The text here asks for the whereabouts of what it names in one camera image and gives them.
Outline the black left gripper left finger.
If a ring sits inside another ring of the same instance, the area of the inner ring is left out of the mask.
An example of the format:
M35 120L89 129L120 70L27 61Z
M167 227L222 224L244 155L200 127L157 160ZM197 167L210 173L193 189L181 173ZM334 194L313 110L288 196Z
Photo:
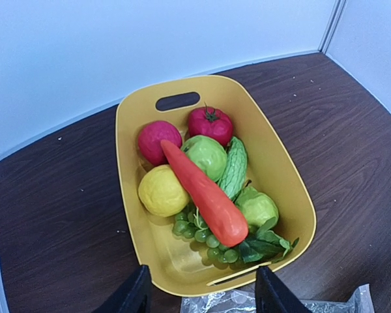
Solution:
M149 267L140 265L105 301L99 312L151 311L152 281Z

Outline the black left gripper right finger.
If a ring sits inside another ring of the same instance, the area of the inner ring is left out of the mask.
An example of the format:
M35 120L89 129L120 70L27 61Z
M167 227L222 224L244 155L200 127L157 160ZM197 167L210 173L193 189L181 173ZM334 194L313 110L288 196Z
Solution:
M256 271L255 307L261 313L310 312L267 266Z

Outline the clear zip top bag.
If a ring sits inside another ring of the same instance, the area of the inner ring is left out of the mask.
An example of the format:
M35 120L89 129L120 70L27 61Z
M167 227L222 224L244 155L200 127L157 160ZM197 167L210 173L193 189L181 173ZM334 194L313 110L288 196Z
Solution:
M358 287L346 302L300 300L294 295L255 296L255 286L221 291L201 297L184 297L181 312L374 312L367 284Z

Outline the green toy leaf vegetable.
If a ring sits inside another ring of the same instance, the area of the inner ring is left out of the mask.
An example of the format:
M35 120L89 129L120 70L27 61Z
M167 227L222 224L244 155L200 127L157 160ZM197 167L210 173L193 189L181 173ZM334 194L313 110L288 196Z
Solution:
M292 243L276 234L272 228L276 217L267 220L254 234L250 234L238 245L241 260L244 263L255 261L282 261L298 244L299 238Z

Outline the orange toy carrot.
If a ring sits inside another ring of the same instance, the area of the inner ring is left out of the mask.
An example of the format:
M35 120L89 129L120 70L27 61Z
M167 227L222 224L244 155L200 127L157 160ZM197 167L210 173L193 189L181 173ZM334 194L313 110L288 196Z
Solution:
M237 246L248 236L248 223L225 192L184 152L168 140L161 148L183 188L221 244Z

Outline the green toy guava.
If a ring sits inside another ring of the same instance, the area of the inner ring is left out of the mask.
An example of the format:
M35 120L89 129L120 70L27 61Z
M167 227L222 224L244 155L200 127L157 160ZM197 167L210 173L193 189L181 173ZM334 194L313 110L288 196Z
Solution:
M249 228L257 230L267 222L273 228L278 223L279 210L274 201L252 186L247 186L240 192L235 205L244 215Z

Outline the green toy grape bunch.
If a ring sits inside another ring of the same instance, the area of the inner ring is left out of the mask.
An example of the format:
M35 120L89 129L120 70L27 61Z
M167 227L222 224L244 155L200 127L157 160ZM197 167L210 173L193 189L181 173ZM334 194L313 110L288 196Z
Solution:
M236 248L229 248L217 239L201 216L198 208L191 205L175 216L172 232L177 237L193 240L205 249L207 259L212 263L234 264L240 261Z

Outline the yellow toy lemon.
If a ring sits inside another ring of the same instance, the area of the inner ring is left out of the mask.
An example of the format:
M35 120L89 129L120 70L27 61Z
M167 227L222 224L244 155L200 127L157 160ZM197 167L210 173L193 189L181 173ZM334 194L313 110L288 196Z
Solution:
M157 166L143 176L138 196L148 212L160 217L173 216L190 203L189 193L167 164Z

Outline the green toy apple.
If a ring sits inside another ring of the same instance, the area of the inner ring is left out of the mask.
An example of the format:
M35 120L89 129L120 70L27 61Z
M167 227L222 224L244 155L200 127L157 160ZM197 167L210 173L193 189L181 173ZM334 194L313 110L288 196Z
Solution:
M218 141L197 135L186 140L181 150L214 182L222 177L227 164L227 153Z

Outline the red toy tomato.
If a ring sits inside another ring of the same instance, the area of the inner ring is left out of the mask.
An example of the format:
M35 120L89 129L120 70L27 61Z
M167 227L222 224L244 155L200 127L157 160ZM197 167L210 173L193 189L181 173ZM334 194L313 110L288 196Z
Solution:
M189 114L188 132L190 137L207 136L226 147L233 136L233 122L222 110L205 105Z

